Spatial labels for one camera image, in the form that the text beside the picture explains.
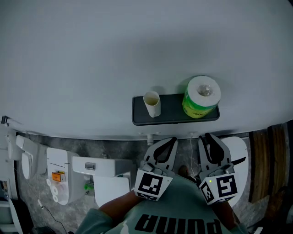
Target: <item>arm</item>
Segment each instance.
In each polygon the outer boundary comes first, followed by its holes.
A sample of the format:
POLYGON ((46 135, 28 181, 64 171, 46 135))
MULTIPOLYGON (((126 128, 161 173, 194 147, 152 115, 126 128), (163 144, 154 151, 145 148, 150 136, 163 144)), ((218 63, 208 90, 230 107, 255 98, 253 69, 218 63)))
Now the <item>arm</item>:
POLYGON ((211 208, 228 230, 232 230, 240 223, 236 214, 233 214, 233 209, 228 202, 214 203, 211 205, 211 208))
POLYGON ((118 197, 106 204, 103 204, 99 210, 109 215, 115 224, 122 221, 123 217, 129 212, 135 205, 143 200, 141 197, 137 197, 134 191, 130 191, 125 195, 118 197))

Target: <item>white wall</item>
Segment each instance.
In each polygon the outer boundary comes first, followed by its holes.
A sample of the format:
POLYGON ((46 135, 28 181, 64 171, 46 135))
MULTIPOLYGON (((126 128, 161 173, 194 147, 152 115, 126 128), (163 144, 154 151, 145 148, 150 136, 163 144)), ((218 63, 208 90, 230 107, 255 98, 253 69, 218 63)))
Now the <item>white wall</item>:
POLYGON ((8 133, 8 128, 0 125, 0 180, 9 181, 12 199, 17 199, 16 183, 14 177, 14 161, 9 160, 8 151, 6 149, 7 142, 5 135, 8 133))
POLYGON ((293 118, 292 23, 288 0, 1 1, 0 112, 77 138, 266 128, 293 118), (217 121, 132 124, 133 96, 197 74, 221 87, 217 121))

